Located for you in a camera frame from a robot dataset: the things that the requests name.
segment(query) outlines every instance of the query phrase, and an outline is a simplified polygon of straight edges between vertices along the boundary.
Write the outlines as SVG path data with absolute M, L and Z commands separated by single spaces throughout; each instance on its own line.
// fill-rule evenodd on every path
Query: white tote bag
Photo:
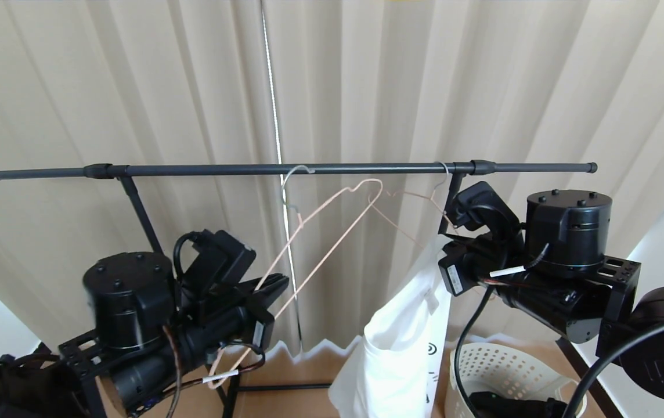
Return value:
M 340 418 L 430 417 L 451 302 L 438 268 L 448 241 L 428 243 L 404 288 L 364 328 L 329 389 Z

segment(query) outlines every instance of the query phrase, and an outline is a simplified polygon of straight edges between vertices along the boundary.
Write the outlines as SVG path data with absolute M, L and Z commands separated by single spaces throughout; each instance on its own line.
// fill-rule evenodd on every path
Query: laundry basket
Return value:
M 455 355 L 452 350 L 446 418 L 474 418 L 456 384 Z M 576 380 L 560 375 L 531 355 L 499 344 L 464 344 L 458 369 L 467 394 L 488 391 L 504 398 L 542 401 L 554 398 L 568 402 L 562 398 L 560 389 L 568 383 L 577 385 Z M 581 416 L 586 406 L 587 396 L 582 398 L 576 415 Z

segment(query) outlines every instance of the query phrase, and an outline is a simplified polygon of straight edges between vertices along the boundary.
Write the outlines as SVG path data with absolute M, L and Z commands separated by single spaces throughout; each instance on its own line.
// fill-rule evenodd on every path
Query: curtain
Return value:
M 0 2 L 0 170 L 275 163 L 267 62 L 258 2 Z M 257 277 L 285 243 L 277 177 L 135 181 L 169 254 L 226 229 Z M 115 180 L 0 182 L 0 299 L 49 347 L 93 326 L 85 270 L 146 250 Z
M 464 187 L 489 182 L 521 218 L 536 191 L 607 193 L 615 200 L 608 254 L 620 257 L 664 209 L 664 2 L 266 0 L 265 18 L 284 162 L 596 161 L 593 175 L 494 174 Z M 423 195 L 442 180 L 382 178 L 392 193 Z M 308 214 L 359 180 L 299 176 L 288 199 Z M 292 246 L 297 280 L 367 193 L 344 196 L 304 227 Z M 414 197 L 383 197 L 377 207 L 420 243 L 438 227 L 435 209 Z M 299 296 L 305 347 L 360 333 L 418 250 L 367 215 Z M 471 316 L 479 291 L 452 302 L 451 331 Z M 499 301 L 474 330 L 557 338 Z
M 664 2 L 0 3 L 0 170 L 279 154 L 300 164 L 595 161 L 594 175 L 494 174 L 464 187 L 488 181 L 521 218 L 534 191 L 607 193 L 608 254 L 624 257 L 664 209 Z M 294 176 L 287 200 L 310 214 L 362 178 Z M 430 195 L 446 177 L 381 178 L 391 193 Z M 223 228 L 258 252 L 254 278 L 285 243 L 276 177 L 136 183 L 165 249 L 187 230 Z M 345 194 L 305 225 L 291 246 L 296 283 L 374 191 Z M 384 194 L 377 207 L 422 244 L 438 227 L 436 209 L 411 196 Z M 86 268 L 147 249 L 115 181 L 0 182 L 0 299 L 51 347 L 92 326 Z M 276 338 L 292 352 L 324 338 L 346 346 L 418 253 L 370 212 Z M 478 297 L 453 301 L 451 331 Z M 475 331 L 555 338 L 499 301 Z

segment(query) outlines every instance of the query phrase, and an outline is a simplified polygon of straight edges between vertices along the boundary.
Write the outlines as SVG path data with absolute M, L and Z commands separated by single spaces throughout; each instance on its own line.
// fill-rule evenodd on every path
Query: hanger hook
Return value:
M 292 169 L 290 169 L 288 174 L 286 174 L 285 177 L 283 178 L 283 182 L 281 183 L 281 199 L 283 199 L 283 204 L 286 207 L 290 207 L 291 209 L 293 209 L 297 214 L 299 213 L 298 212 L 298 207 L 295 206 L 295 204 L 288 204 L 288 202 L 285 199 L 285 185 L 286 185 L 286 183 L 288 183 L 288 179 L 291 177 L 291 175 L 295 173 L 295 170 L 298 170 L 300 168 L 303 168 L 304 170 L 306 170 L 306 172 L 308 172 L 308 174 L 314 174 L 314 172 L 316 172 L 316 170 L 310 169 L 309 167 L 306 167 L 305 165 L 300 164 L 300 165 L 297 165 L 297 166 L 293 167 Z
M 446 170 L 446 175 L 443 177 L 443 180 L 440 183 L 438 183 L 437 185 L 435 185 L 434 188 L 432 188 L 433 193 L 435 193 L 435 191 L 438 190 L 439 187 L 441 187 L 444 183 L 446 183 L 448 181 L 448 175 L 449 175 L 448 166 L 446 166 L 445 163 L 441 163 L 440 161 L 436 161 L 436 163 L 443 166 L 443 169 Z

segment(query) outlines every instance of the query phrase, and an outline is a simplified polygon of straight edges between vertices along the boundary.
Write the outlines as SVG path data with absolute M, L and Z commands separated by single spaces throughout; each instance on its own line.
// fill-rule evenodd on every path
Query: clothing rail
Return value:
M 138 188 L 133 177 L 154 176 L 187 176 L 187 175 L 285 175 L 299 164 L 213 164 L 213 165 L 114 165 L 92 164 L 79 168 L 45 168 L 32 170 L 0 170 L 0 180 L 14 180 L 24 178 L 64 178 L 86 177 L 96 179 L 115 178 L 120 181 L 126 196 L 131 201 L 136 216 L 141 222 L 146 238 L 154 252 L 164 254 L 154 227 L 149 220 L 143 201 L 139 197 Z M 466 175 L 485 175 L 493 172 L 596 172 L 595 163 L 565 164 L 565 163 L 496 163 L 493 161 L 472 160 L 469 162 L 452 163 L 368 163 L 368 164 L 303 164 L 310 172 L 297 170 L 295 175 L 309 174 L 443 174 L 446 170 L 452 174 L 448 187 L 446 205 L 451 202 L 459 192 L 461 181 Z M 446 219 L 441 219 L 438 233 L 446 231 Z M 233 376 L 229 389 L 224 392 L 218 390 L 223 402 L 223 418 L 234 415 L 239 392 L 256 391 L 288 391 L 299 389 L 318 389 L 328 387 L 329 384 L 276 384 L 270 386 L 242 387 L 239 375 Z

